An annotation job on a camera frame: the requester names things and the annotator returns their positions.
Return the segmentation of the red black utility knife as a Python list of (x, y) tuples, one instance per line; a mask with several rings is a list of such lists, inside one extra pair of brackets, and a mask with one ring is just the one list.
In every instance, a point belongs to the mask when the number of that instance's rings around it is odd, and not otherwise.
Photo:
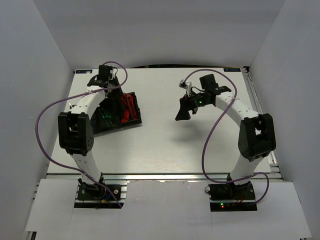
[(126, 122), (131, 121), (131, 120), (133, 120), (133, 119), (132, 119), (132, 117), (130, 115), (129, 108), (124, 108), (124, 114), (123, 114), (121, 122), (122, 123), (126, 123)]

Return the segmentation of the blue red screwdriver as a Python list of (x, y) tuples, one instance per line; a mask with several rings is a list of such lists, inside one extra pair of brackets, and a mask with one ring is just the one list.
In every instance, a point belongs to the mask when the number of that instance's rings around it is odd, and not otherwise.
[(71, 103), (69, 103), (68, 105), (70, 109), (72, 109), (75, 106), (74, 104), (71, 104)]

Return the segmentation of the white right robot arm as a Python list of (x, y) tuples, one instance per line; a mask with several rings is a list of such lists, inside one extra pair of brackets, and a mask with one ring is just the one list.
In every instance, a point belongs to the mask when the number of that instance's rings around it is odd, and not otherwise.
[(187, 79), (179, 82), (179, 87), (185, 89), (185, 95), (179, 100), (180, 107), (175, 120), (190, 120), (199, 108), (213, 105), (222, 110), (217, 123), (228, 115), (237, 124), (239, 158), (224, 181), (224, 184), (228, 184), (225, 187), (226, 195), (236, 200), (243, 195), (243, 186), (250, 182), (258, 164), (276, 148), (274, 121), (270, 114), (261, 114), (241, 102), (236, 88), (219, 86), (213, 74), (199, 80), (201, 89), (198, 93), (193, 91)]

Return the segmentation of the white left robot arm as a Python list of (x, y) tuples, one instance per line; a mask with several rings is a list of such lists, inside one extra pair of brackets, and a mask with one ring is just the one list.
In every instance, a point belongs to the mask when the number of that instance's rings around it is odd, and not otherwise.
[(85, 95), (68, 112), (58, 115), (59, 145), (73, 158), (80, 169), (82, 182), (90, 185), (88, 193), (96, 200), (105, 196), (106, 187), (92, 154), (91, 118), (102, 101), (111, 99), (113, 102), (123, 93), (115, 69), (100, 65), (98, 74), (89, 80)]

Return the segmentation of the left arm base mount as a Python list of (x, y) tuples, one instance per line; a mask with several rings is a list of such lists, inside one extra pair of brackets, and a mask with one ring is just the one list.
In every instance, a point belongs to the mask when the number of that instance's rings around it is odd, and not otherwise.
[[(112, 194), (119, 202), (125, 199), (125, 193), (127, 190), (126, 185), (107, 184), (106, 186), (110, 189), (110, 191), (112, 191)], [(102, 200), (111, 203), (116, 202), (115, 199), (111, 196), (111, 194), (103, 187), (95, 186), (92, 184), (85, 185), (84, 183), (78, 186), (76, 200), (80, 202), (101, 202)]]

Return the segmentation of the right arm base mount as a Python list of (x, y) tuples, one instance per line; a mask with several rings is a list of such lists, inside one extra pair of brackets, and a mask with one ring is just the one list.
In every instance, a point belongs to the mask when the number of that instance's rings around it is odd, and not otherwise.
[(256, 195), (251, 182), (244, 186), (209, 184), (204, 192), (209, 195), (211, 212), (255, 212)]

